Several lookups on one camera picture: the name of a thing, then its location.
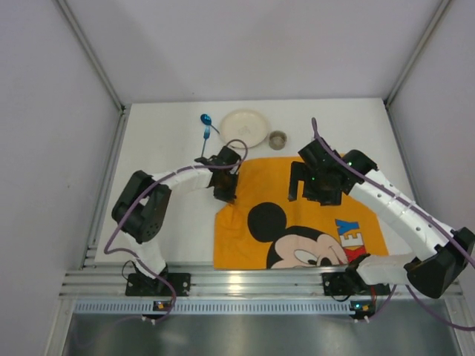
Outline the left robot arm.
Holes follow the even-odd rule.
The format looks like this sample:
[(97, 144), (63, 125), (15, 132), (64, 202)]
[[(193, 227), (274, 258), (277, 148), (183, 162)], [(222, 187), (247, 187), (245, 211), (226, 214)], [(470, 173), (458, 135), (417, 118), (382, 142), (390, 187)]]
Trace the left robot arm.
[(245, 160), (225, 145), (209, 158), (196, 158), (194, 164), (162, 174), (136, 171), (119, 195), (111, 217), (117, 223), (112, 238), (121, 231), (130, 246), (117, 248), (133, 257), (137, 272), (151, 280), (165, 278), (167, 269), (156, 236), (163, 226), (172, 194), (212, 188), (216, 200), (233, 203), (236, 199), (238, 170)]

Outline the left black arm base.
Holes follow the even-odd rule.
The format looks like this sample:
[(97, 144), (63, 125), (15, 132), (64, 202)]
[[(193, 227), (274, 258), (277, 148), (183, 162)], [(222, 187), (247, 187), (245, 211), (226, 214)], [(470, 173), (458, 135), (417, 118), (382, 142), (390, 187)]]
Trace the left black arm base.
[[(189, 273), (168, 273), (168, 283), (178, 297), (189, 295), (191, 275)], [(151, 279), (140, 273), (131, 273), (127, 277), (125, 295), (128, 297), (170, 297), (171, 289), (158, 279)]]

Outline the orange Mickey placemat cloth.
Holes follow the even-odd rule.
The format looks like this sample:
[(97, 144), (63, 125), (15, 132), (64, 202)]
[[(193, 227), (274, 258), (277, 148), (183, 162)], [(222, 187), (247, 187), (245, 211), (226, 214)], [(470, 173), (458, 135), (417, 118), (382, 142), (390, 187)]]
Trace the orange Mickey placemat cloth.
[(363, 254), (386, 256), (377, 216), (352, 197), (322, 206), (290, 202), (292, 157), (251, 159), (240, 168), (236, 199), (214, 220), (216, 269), (342, 266)]

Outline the blue metallic fork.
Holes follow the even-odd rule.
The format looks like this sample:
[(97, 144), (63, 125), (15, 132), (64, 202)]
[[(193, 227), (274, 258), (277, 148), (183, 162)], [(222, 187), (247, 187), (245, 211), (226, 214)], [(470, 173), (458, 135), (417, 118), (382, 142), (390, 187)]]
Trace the blue metallic fork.
[(204, 132), (203, 132), (203, 145), (202, 145), (202, 149), (201, 149), (201, 153), (200, 153), (200, 156), (201, 157), (204, 157), (204, 153), (205, 153), (205, 149), (206, 149), (206, 143), (210, 137), (210, 133), (211, 133), (211, 128), (209, 125), (206, 125), (205, 128), (204, 128)]

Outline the blue metallic spoon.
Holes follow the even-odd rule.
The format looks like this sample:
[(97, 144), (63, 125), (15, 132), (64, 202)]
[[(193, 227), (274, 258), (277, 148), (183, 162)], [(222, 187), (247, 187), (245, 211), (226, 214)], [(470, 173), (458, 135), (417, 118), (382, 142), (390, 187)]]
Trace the blue metallic spoon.
[(209, 126), (214, 131), (216, 131), (218, 134), (220, 133), (219, 130), (212, 124), (212, 118), (207, 113), (202, 113), (200, 115), (200, 120), (204, 125)]

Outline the small grey cup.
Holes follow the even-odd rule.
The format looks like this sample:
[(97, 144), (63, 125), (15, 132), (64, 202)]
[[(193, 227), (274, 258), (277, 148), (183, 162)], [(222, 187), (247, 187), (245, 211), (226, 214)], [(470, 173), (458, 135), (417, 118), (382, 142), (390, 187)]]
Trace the small grey cup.
[(269, 147), (272, 150), (282, 150), (286, 146), (287, 135), (283, 131), (272, 131), (269, 133)]

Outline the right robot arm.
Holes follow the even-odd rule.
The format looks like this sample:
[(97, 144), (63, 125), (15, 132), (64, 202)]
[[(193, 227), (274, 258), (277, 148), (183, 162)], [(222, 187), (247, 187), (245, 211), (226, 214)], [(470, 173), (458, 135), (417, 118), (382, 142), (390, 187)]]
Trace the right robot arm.
[(298, 196), (320, 205), (340, 205), (343, 195), (375, 213), (411, 248), (409, 254), (377, 256), (366, 253), (348, 264), (345, 278), (354, 291), (377, 284), (408, 285), (433, 299), (440, 298), (468, 265), (474, 233), (455, 230), (432, 218), (406, 197), (358, 150), (343, 156), (318, 138), (298, 152), (291, 164), (289, 200)]

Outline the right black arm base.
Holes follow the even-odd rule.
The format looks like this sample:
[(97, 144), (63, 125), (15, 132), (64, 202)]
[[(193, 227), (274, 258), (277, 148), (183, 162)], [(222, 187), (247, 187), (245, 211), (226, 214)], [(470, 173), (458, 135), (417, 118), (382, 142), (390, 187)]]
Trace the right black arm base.
[(387, 296), (390, 294), (388, 284), (367, 286), (352, 281), (344, 272), (328, 272), (321, 275), (324, 295), (337, 301), (346, 301), (353, 296)]

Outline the cream round plate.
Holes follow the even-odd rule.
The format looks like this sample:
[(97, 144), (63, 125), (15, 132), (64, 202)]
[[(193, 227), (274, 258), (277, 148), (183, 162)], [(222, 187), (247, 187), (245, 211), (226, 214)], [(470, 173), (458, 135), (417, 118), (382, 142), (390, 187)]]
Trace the cream round plate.
[(252, 109), (238, 109), (226, 114), (219, 125), (220, 138), (224, 143), (230, 142), (233, 148), (244, 148), (237, 142), (243, 141), (247, 148), (253, 148), (262, 143), (269, 133), (267, 118)]

